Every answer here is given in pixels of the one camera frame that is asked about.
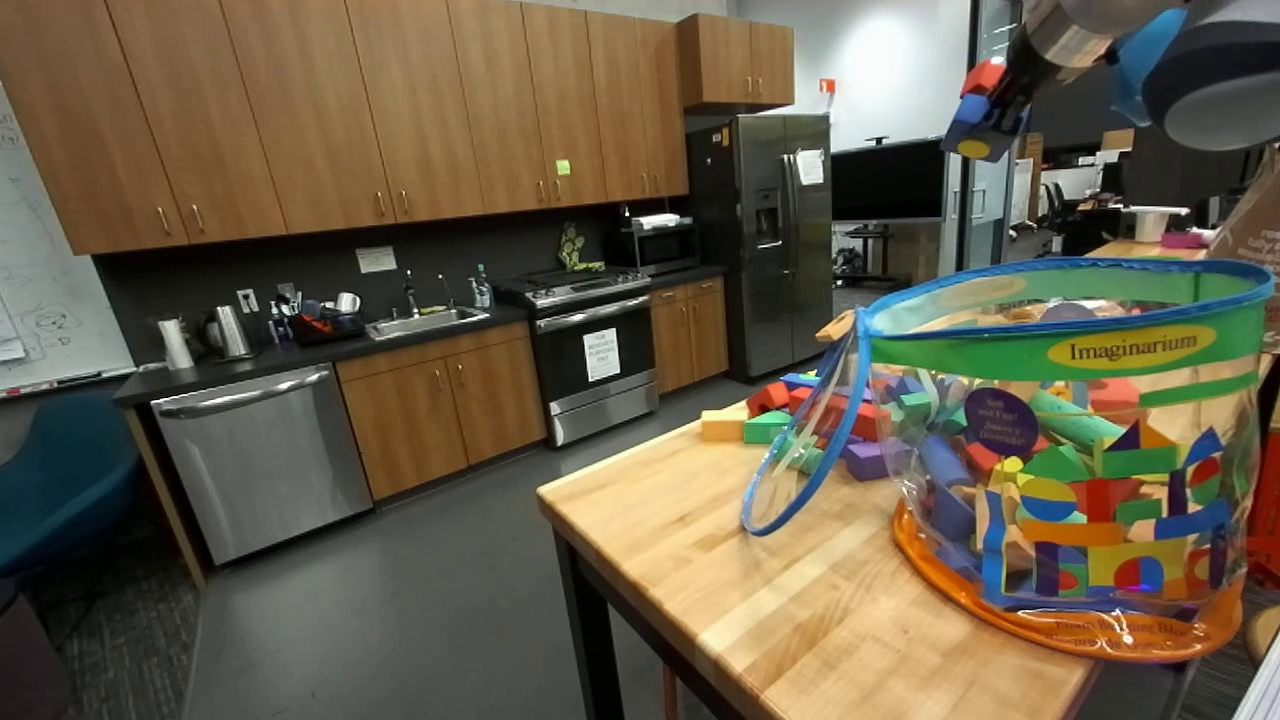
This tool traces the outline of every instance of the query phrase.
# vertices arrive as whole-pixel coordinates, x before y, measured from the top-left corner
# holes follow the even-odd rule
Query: butcher block table
[[[745,536],[760,454],[689,423],[540,486],[587,717],[622,717],[607,604],[717,717],[1070,717],[1097,665],[933,591],[890,543],[890,481],[841,467],[787,526]]]

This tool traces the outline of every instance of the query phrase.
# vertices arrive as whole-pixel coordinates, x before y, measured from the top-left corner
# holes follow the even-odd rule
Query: countertop
[[[685,269],[685,273],[656,275],[653,289],[691,283],[691,280],[707,280],[707,275],[723,275],[723,269],[721,263],[695,263],[695,269]],[[129,377],[114,386],[114,403],[148,403],[148,401],[170,397],[170,392],[235,383],[235,379],[287,372],[287,368],[305,368],[305,364],[337,364],[337,359],[351,359],[351,354],[393,350],[393,349],[409,349],[409,342],[431,342],[431,341],[467,335],[467,332],[481,332],[481,327],[520,324],[520,318],[527,318],[525,309],[497,304],[488,318],[436,327],[436,332],[420,332],[420,335],[397,335],[397,341],[357,335],[357,341],[330,341],[330,342],[312,342],[312,349],[280,342],[280,349],[265,349],[265,350],[255,350],[246,359],[209,359],[209,364],[195,364],[186,372],[153,368],[153,372]]]
[[[741,717],[1070,717],[1091,658],[1014,640],[914,576],[896,484],[845,467],[745,536],[760,449],[685,423],[540,486],[540,508]]]

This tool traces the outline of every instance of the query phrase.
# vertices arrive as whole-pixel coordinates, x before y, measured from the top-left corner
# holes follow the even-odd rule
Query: table leg
[[[557,536],[557,557],[558,557],[558,582],[564,582],[564,604],[566,604],[574,677],[585,686],[587,717],[591,720],[619,720],[622,693],[617,678],[607,601],[596,591],[596,582],[587,582],[585,560],[558,536]]]

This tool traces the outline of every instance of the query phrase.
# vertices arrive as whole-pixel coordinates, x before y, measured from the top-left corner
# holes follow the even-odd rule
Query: stainless steel oven
[[[535,273],[501,291],[531,310],[557,449],[656,408],[649,273]]]

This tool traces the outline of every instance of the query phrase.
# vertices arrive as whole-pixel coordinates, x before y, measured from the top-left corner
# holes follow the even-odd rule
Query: stainless steel refrigerator
[[[689,135],[691,218],[723,263],[727,372],[760,379],[818,354],[832,318],[826,116],[730,116]]]

